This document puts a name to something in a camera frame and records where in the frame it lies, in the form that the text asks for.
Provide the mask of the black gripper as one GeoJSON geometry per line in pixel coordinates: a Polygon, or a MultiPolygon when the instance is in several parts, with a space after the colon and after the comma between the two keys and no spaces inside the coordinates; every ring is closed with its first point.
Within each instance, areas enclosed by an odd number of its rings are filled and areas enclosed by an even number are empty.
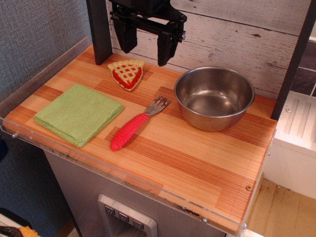
{"type": "Polygon", "coordinates": [[[112,0],[111,4],[111,19],[124,53],[137,46],[137,29],[141,29],[158,35],[160,67],[174,57],[178,42],[185,39],[187,17],[169,0],[112,0]]]}

